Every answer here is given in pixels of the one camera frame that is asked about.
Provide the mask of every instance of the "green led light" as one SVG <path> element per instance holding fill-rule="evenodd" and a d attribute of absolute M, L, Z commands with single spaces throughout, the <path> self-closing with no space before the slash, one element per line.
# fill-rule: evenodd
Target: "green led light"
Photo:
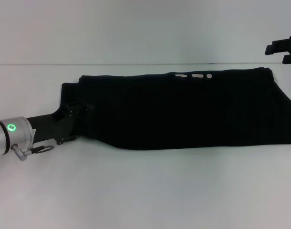
<path fill-rule="evenodd" d="M 16 130 L 16 126 L 14 124 L 9 124 L 8 125 L 8 130 L 15 131 Z"/>

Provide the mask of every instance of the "silver metal cylinder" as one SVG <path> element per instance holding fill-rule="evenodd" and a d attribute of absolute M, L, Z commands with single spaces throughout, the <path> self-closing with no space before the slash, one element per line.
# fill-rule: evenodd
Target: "silver metal cylinder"
<path fill-rule="evenodd" d="M 0 120 L 0 155 L 17 145 L 22 150 L 31 148 L 33 131 L 29 121 L 24 117 Z"/>

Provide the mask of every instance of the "black fabric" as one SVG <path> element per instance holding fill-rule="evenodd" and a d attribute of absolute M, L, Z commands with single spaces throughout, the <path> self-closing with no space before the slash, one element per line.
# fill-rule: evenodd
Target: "black fabric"
<path fill-rule="evenodd" d="M 62 103 L 79 100 L 94 107 L 80 134 L 118 148 L 291 144 L 291 101 L 268 68 L 82 76 L 62 86 Z"/>

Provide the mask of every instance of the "black bracket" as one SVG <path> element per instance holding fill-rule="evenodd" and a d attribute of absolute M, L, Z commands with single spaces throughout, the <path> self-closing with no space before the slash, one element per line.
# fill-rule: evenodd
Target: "black bracket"
<path fill-rule="evenodd" d="M 289 39 L 272 42 L 271 45 L 266 47 L 265 55 L 273 55 L 278 52 L 289 52 L 289 55 L 284 56 L 282 63 L 291 63 L 291 37 Z"/>

